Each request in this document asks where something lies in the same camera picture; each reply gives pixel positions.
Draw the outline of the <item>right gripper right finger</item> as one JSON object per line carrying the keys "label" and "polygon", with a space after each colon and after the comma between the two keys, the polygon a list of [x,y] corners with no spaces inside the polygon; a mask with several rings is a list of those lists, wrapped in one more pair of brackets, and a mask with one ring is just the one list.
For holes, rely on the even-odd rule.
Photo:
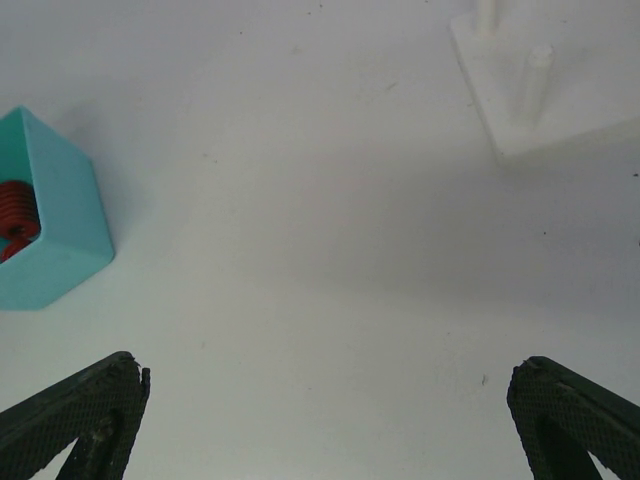
{"label": "right gripper right finger", "polygon": [[513,369],[507,404],[535,479],[639,477],[639,407],[565,366],[532,356]]}

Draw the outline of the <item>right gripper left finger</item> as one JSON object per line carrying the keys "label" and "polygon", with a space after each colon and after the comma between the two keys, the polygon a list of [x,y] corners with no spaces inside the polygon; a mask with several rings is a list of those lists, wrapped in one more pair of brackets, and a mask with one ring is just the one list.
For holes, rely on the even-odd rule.
{"label": "right gripper left finger", "polygon": [[30,479],[72,448],[59,479],[121,479],[150,396],[150,370],[115,352],[1,413],[1,477]]}

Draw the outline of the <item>teal plastic bin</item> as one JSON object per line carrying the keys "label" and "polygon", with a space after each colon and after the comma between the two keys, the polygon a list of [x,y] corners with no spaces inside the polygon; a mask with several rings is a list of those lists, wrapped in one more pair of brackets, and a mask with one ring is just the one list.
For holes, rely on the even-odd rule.
{"label": "teal plastic bin", "polygon": [[1,307],[42,309],[114,258],[90,158],[25,107],[1,119],[1,183],[32,185],[40,232],[1,262]]}

